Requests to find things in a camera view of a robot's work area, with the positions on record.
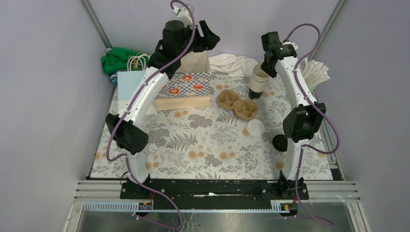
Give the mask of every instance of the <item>gray floor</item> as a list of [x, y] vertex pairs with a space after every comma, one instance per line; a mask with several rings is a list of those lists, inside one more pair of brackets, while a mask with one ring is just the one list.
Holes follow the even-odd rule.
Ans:
[[[184, 213], [183, 232], [350, 232], [354, 231], [349, 211], [343, 203], [306, 203], [317, 216], [332, 220], [335, 228], [326, 227], [310, 218], [284, 220], [279, 214], [268, 213]], [[176, 213], [150, 213], [150, 219], [176, 226]], [[166, 232], [172, 231], [153, 223], [136, 220], [130, 213], [83, 211], [81, 232]]]

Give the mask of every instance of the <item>robotic arm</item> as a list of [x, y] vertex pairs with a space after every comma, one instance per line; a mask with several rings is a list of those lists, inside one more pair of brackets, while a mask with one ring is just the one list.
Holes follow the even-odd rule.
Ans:
[[[165, 24], [162, 40], [158, 42], [155, 52], [148, 62], [143, 81], [124, 108], [116, 115], [108, 114], [105, 119], [112, 136], [114, 133], [117, 146], [122, 148], [124, 154], [127, 155], [131, 169], [134, 171], [133, 174], [141, 183], [148, 177], [148, 171], [145, 167], [146, 157], [141, 153], [148, 143], [148, 135], [139, 127], [149, 106], [161, 88], [181, 66], [178, 57], [188, 46], [190, 40], [192, 43], [186, 53], [211, 50], [220, 40], [217, 35], [211, 32], [204, 20], [199, 22], [204, 36], [202, 37], [196, 29], [194, 37], [191, 38], [193, 30], [191, 27], [196, 27], [196, 25], [193, 25], [188, 10], [185, 7], [181, 9], [174, 7], [173, 11], [177, 14], [177, 20], [168, 21]], [[162, 72], [158, 72], [164, 66], [167, 67]]]
[[[299, 163], [299, 154], [302, 145], [308, 144], [314, 134], [319, 130], [323, 120], [321, 116], [304, 98], [294, 76], [294, 67], [297, 63], [295, 44], [281, 42], [278, 32], [269, 32], [262, 36], [262, 45], [265, 51], [264, 62], [261, 69], [271, 77], [277, 74], [281, 77], [288, 97], [290, 98], [292, 111], [283, 120], [283, 132], [285, 135], [275, 136], [274, 147], [279, 151], [287, 151], [285, 165], [280, 172], [279, 185], [282, 192], [289, 193], [294, 189], [294, 181], [299, 181], [298, 186], [303, 185], [302, 168], [300, 167], [299, 180], [296, 180], [296, 171]], [[317, 103], [311, 95], [299, 68], [297, 78], [303, 90], [315, 105], [325, 113], [324, 103]]]

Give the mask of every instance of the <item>white cloth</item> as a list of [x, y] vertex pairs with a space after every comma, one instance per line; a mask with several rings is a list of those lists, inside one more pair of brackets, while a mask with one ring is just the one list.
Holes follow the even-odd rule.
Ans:
[[210, 57], [209, 64], [211, 72], [227, 73], [230, 77], [251, 77], [258, 62], [249, 57], [220, 54]]

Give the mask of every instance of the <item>white wall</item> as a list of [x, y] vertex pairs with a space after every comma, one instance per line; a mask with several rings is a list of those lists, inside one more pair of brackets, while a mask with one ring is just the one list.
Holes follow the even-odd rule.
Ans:
[[[175, 19], [170, 0], [90, 0], [113, 46], [152, 53], [162, 39], [165, 23]], [[262, 61], [261, 36], [278, 31], [284, 39], [301, 23], [324, 28], [337, 0], [185, 0], [194, 6], [197, 21], [205, 20], [221, 41], [210, 55], [229, 53]], [[292, 36], [299, 54], [315, 42], [311, 29]]]
[[0, 231], [61, 231], [104, 119], [104, 46], [79, 0], [0, 1]]
[[358, 185], [373, 232], [408, 231], [410, 1], [348, 1], [317, 60], [318, 91], [341, 135], [340, 158]]

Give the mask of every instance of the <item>green cloth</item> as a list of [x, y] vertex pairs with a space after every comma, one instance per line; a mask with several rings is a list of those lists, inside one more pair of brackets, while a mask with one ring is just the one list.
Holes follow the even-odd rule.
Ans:
[[[141, 52], [135, 52], [121, 47], [114, 47], [111, 51], [108, 51], [105, 56], [101, 57], [102, 71], [105, 74], [110, 74], [117, 70], [127, 70], [128, 58], [140, 53]], [[146, 64], [148, 64], [148, 58], [143, 57], [143, 59], [145, 59]], [[141, 68], [141, 65], [137, 65], [137, 69], [134, 69], [132, 66], [133, 70], [140, 70]]]

